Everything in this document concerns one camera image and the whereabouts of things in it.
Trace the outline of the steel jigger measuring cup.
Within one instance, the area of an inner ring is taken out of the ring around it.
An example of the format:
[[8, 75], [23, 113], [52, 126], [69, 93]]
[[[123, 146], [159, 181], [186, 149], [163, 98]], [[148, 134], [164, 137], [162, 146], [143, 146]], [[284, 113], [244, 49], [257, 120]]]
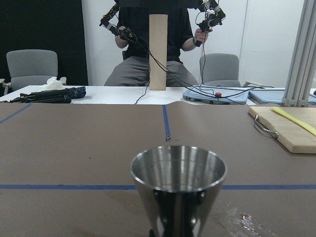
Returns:
[[149, 218], [151, 237], [199, 237], [227, 176], [215, 153], [159, 146], [136, 155], [130, 173]]

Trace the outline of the teach pendant with red button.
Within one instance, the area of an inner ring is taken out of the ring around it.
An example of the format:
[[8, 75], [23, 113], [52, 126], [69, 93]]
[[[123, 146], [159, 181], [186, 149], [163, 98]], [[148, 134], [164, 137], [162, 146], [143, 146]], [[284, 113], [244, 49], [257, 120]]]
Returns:
[[193, 85], [183, 93], [183, 98], [190, 102], [202, 102], [212, 105], [245, 105], [249, 89], [241, 87], [213, 87]]

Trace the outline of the grey office chair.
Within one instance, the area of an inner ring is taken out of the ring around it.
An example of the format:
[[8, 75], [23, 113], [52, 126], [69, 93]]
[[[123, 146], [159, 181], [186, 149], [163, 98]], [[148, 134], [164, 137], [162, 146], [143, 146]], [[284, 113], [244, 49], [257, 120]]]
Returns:
[[200, 57], [201, 82], [219, 87], [241, 87], [239, 58], [235, 54], [210, 53]]
[[0, 84], [4, 95], [9, 89], [19, 90], [28, 85], [44, 85], [50, 78], [58, 76], [57, 53], [43, 49], [14, 50], [6, 54], [11, 82]]

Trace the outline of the person in black shirt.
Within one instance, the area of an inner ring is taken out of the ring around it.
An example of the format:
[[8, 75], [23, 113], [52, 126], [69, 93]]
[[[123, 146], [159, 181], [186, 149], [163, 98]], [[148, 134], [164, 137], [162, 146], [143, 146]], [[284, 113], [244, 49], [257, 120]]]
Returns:
[[[129, 28], [137, 42], [115, 37], [119, 48], [126, 48], [125, 59], [118, 64], [105, 82], [106, 86], [145, 86], [150, 81], [149, 69], [149, 10], [147, 8], [121, 7], [118, 12], [120, 29]], [[195, 49], [196, 43], [205, 43], [208, 33], [201, 29], [192, 31], [186, 8], [176, 8], [168, 15], [167, 60], [168, 87], [197, 84], [195, 77], [180, 61], [181, 51]]]

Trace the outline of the wooden plank upright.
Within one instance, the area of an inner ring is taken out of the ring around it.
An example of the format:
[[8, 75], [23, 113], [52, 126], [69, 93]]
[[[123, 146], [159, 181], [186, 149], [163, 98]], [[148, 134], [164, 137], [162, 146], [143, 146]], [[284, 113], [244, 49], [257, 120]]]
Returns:
[[168, 15], [149, 15], [150, 90], [166, 90]]

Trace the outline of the black folded tripod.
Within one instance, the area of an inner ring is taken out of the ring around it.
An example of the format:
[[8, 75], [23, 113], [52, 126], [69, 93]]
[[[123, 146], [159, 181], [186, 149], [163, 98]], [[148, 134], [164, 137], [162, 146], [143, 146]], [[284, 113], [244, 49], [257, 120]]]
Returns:
[[47, 90], [32, 92], [30, 94], [21, 93], [19, 97], [10, 100], [9, 103], [54, 103], [69, 104], [73, 99], [81, 99], [86, 95], [86, 87], [72, 87], [61, 90]]

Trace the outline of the wooden cutting board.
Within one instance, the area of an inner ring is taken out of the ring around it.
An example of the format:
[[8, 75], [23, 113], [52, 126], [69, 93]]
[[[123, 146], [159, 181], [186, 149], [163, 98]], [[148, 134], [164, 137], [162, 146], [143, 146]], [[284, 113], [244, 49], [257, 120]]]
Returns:
[[315, 107], [249, 107], [249, 113], [257, 124], [266, 127], [273, 137], [278, 134], [280, 141], [290, 152], [298, 154], [316, 153], [316, 135], [303, 126], [292, 121], [295, 118], [301, 122], [316, 127]]

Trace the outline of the yellow plastic knife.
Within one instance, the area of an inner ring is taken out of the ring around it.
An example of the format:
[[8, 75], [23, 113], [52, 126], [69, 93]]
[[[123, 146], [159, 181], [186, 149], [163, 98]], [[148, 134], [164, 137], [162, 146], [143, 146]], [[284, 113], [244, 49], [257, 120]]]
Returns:
[[311, 126], [310, 124], [295, 118], [294, 116], [290, 115], [289, 113], [287, 113], [286, 111], [282, 110], [281, 108], [279, 108], [279, 107], [272, 107], [272, 111], [274, 111], [275, 113], [277, 113], [277, 114], [279, 114], [279, 115], [291, 120], [295, 124], [301, 126], [305, 130], [307, 130], [309, 133], [311, 133], [313, 136], [316, 135], [316, 129], [313, 126]]

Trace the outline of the aluminium frame post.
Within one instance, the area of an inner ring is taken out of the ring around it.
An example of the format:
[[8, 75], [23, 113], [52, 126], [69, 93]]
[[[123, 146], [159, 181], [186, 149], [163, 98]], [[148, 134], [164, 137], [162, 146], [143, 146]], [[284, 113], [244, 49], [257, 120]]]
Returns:
[[306, 107], [316, 72], [316, 2], [304, 1], [288, 79], [284, 107]]

